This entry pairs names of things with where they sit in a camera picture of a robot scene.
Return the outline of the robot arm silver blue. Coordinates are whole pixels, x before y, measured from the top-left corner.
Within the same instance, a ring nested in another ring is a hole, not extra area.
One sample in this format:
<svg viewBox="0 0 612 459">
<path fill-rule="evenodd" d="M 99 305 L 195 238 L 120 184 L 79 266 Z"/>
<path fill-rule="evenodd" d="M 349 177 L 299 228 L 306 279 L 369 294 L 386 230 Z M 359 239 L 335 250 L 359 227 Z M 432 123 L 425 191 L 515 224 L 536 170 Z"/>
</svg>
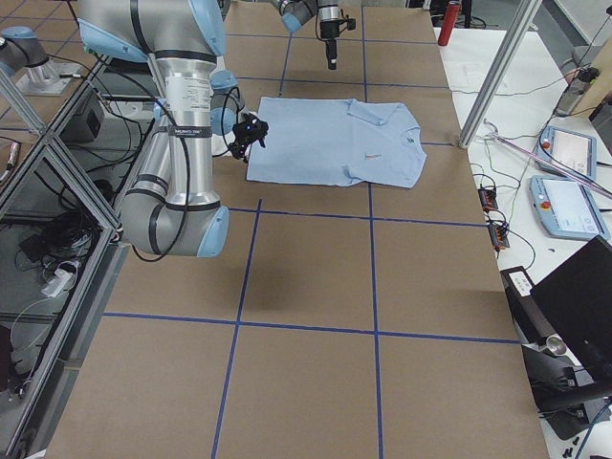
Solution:
<svg viewBox="0 0 612 459">
<path fill-rule="evenodd" d="M 329 70 L 337 69 L 337 40 L 344 30 L 354 30 L 356 21 L 344 13 L 338 1 L 276 0 L 270 1 L 281 17 L 285 29 L 295 34 L 315 18 L 316 38 L 325 45 Z"/>
<path fill-rule="evenodd" d="M 213 188 L 211 118 L 218 87 L 210 76 L 226 51 L 217 1 L 83 1 L 79 33 L 90 50 L 148 65 L 159 96 L 159 127 L 120 210 L 134 249 L 214 257 L 225 246 L 230 212 Z"/>
</svg>

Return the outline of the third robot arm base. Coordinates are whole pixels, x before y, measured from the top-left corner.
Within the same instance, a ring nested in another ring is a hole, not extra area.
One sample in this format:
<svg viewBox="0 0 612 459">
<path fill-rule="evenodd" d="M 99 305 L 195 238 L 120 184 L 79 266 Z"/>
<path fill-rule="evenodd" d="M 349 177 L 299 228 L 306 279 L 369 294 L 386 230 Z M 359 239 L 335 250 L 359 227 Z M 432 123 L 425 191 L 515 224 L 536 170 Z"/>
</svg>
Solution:
<svg viewBox="0 0 612 459">
<path fill-rule="evenodd" d="M 22 94 L 55 97 L 81 74 L 82 65 L 55 61 L 32 29 L 12 26 L 1 31 L 1 70 Z"/>
</svg>

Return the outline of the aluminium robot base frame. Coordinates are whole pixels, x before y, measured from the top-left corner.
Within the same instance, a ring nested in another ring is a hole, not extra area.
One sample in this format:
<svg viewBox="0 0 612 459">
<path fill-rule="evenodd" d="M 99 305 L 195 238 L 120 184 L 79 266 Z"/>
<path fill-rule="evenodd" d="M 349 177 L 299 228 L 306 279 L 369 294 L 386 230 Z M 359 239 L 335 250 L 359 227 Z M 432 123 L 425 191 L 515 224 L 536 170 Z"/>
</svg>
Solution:
<svg viewBox="0 0 612 459">
<path fill-rule="evenodd" d="M 107 60 L 69 45 L 57 62 L 82 65 L 50 111 L 46 134 L 1 190 L 1 454 L 24 458 L 50 444 L 100 322 L 127 248 L 120 201 L 154 127 L 110 93 L 121 77 Z M 45 297 L 55 270 L 72 288 Z"/>
</svg>

